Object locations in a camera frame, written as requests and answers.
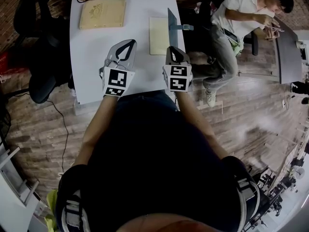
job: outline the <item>floor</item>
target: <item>floor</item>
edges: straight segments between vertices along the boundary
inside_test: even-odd
[[[259,56],[255,57],[251,55],[250,47],[246,46],[238,58],[239,68],[264,73],[273,71],[275,61],[271,49],[269,42],[262,42]],[[19,90],[27,87],[28,80],[29,73],[26,72],[1,87],[4,93]],[[213,108],[206,105],[202,80],[193,82],[190,94],[211,123],[223,148],[253,166],[253,171],[266,165],[274,170],[279,169],[291,145],[275,134],[280,133],[291,140],[300,138],[301,133],[295,128],[308,117],[308,107],[301,105],[299,97],[292,98],[287,107],[282,107],[282,100],[291,95],[289,85],[261,79],[236,77],[218,91],[217,101],[220,104]],[[95,109],[77,105],[76,98],[66,85],[55,88],[49,100],[65,116],[69,131],[63,158],[63,167],[67,170],[78,154],[84,131]],[[29,95],[12,97],[7,109],[12,119],[7,142],[21,148],[14,158],[28,180],[39,180],[36,191],[45,200],[47,193],[57,188],[58,173],[62,172],[67,135],[62,116],[50,102],[35,104]],[[264,143],[274,149],[268,150]]]

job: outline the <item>black chair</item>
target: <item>black chair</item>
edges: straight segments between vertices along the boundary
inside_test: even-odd
[[[26,63],[31,72],[29,94],[34,102],[45,102],[57,86],[69,83],[73,88],[70,63],[70,23],[63,17],[53,18],[49,0],[20,0],[14,16],[14,28],[19,33],[12,51],[20,49],[26,38],[38,38],[27,52]],[[36,2],[41,18],[37,20]]]
[[[202,0],[199,14],[192,9],[180,8],[180,18],[182,24],[194,25],[194,31],[183,31],[184,42],[187,52],[200,51],[212,56],[211,37],[208,33],[211,27],[211,7],[212,2],[219,8],[224,0]],[[245,44],[252,45],[252,54],[258,55],[258,38],[251,32],[244,38]]]

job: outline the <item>gray pants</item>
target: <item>gray pants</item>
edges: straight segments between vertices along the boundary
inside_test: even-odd
[[[225,34],[215,25],[210,29],[212,47],[216,61],[211,66],[205,66],[203,85],[212,91],[226,85],[238,73],[238,66],[235,53],[230,41]]]

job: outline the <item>table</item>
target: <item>table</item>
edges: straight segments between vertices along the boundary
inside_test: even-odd
[[[281,84],[302,81],[302,59],[300,50],[296,47],[298,36],[282,21],[280,23],[284,32],[274,40],[276,65],[279,69],[279,76],[260,75],[239,72],[239,76],[262,78],[270,81],[277,81]]]
[[[150,55],[149,18],[168,16],[168,8],[180,24],[176,0],[126,0],[122,28],[79,29],[83,4],[72,0],[70,14],[70,55],[77,101],[79,104],[100,101],[102,81],[98,70],[104,65],[109,49],[127,39],[137,41],[134,61],[136,71],[126,95],[166,89],[162,75],[165,56]],[[183,33],[178,31],[179,48],[185,51]]]

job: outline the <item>cable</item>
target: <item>cable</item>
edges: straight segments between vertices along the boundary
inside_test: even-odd
[[[69,131],[68,131],[68,128],[67,128],[67,126],[66,126],[66,122],[65,122],[65,120],[64,120],[63,114],[56,108],[55,104],[54,104],[52,101],[47,100],[47,102],[50,102],[51,104],[53,104],[53,105],[54,105],[54,108],[56,109],[56,111],[57,111],[58,113],[61,114],[61,116],[62,116],[62,118],[63,118],[64,127],[65,127],[66,130],[67,130],[66,144],[65,144],[65,146],[64,146],[64,150],[63,150],[63,153],[62,153],[62,163],[61,163],[62,172],[64,172],[64,170],[63,170],[63,161],[64,161],[64,160],[63,160],[63,156],[64,156],[64,153],[66,152],[66,148],[67,148],[68,137],[69,137]]]

